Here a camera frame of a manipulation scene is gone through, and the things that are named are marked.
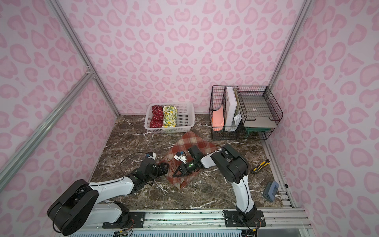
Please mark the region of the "red plaid skirt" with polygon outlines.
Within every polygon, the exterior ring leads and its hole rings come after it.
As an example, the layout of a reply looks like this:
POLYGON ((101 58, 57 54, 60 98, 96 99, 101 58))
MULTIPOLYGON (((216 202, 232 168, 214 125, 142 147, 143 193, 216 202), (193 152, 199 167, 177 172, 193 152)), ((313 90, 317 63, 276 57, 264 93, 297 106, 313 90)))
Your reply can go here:
POLYGON ((169 164, 169 171, 165 175, 169 183, 174 185, 178 189, 184 188, 187 184, 190 183, 198 174, 199 169, 197 169, 192 174, 185 176, 185 177, 175 177, 173 178, 172 175, 175 172, 175 170, 182 164, 181 161, 177 161, 174 159, 174 156, 177 152, 185 151, 187 153, 187 159, 188 161, 192 161, 193 158, 189 154, 188 149, 192 146, 196 145, 199 150, 204 154, 208 154, 211 152, 214 152, 217 150, 216 145, 213 143, 210 143, 198 135, 196 135, 192 131, 188 131, 184 134, 184 136, 169 150, 169 152, 163 157, 162 163, 169 164))

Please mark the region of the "red polka dot skirt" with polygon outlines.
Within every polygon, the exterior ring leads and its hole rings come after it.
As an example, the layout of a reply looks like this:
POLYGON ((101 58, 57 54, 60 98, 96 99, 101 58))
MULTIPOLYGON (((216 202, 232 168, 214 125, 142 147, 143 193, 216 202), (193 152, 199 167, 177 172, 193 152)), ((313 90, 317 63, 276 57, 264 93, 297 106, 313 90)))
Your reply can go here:
POLYGON ((162 128, 164 120, 163 107, 161 105, 153 105, 152 115, 153 117, 150 121, 150 128, 162 128))

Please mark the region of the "lemon print skirt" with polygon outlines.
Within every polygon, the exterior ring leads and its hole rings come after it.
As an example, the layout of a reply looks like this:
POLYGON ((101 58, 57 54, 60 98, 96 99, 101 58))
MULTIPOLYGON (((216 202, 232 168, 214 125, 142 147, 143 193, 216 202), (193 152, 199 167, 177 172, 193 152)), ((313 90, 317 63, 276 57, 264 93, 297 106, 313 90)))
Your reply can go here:
POLYGON ((173 105, 163 106, 164 120, 163 127, 176 127, 177 108, 173 105))

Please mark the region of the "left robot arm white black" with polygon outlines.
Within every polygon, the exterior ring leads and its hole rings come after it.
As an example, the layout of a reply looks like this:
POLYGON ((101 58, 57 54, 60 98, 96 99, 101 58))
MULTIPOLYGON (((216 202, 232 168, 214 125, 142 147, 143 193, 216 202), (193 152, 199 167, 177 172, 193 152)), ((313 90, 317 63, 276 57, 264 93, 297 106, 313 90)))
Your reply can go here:
POLYGON ((102 229, 121 231, 142 228, 144 212, 131 212, 119 201, 111 204, 105 201, 134 194, 168 171, 169 164, 157 164, 155 153, 148 153, 137 169, 122 178, 98 183, 83 179, 75 181, 47 211, 53 230, 69 236, 83 226, 94 224, 99 224, 102 229))

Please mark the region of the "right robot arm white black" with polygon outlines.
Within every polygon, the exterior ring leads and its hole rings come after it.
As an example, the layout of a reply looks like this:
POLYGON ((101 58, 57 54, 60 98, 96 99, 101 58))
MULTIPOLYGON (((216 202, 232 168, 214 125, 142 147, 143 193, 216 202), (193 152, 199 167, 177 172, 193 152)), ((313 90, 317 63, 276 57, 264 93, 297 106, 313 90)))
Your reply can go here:
POLYGON ((216 166, 224 178, 232 184, 238 214, 246 220, 256 214, 257 208, 248 186, 249 164, 243 155, 230 144, 207 155, 203 154, 195 145, 190 147, 188 152, 192 161, 188 161, 187 153, 184 151, 174 155, 174 159, 180 161, 181 164, 174 171, 172 177, 185 177, 200 169, 216 166))

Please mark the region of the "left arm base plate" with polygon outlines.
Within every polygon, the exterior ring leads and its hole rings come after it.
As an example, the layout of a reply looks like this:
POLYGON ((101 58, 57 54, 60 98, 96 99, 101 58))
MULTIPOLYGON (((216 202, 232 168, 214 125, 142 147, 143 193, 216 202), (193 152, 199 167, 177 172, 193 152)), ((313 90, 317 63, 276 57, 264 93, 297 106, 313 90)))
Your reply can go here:
POLYGON ((105 222, 103 229, 129 229, 131 227, 141 229, 144 226, 145 212, 126 212, 120 218, 113 222, 105 222))

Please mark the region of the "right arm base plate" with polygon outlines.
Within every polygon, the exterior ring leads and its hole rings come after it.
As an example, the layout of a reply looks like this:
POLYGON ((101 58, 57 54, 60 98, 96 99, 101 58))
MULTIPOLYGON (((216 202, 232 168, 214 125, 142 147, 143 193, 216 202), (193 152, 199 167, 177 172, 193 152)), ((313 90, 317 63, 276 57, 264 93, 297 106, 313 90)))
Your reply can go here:
POLYGON ((259 229, 266 226, 264 214, 261 210, 251 210, 243 213, 239 210, 223 210, 226 227, 249 227, 259 229))

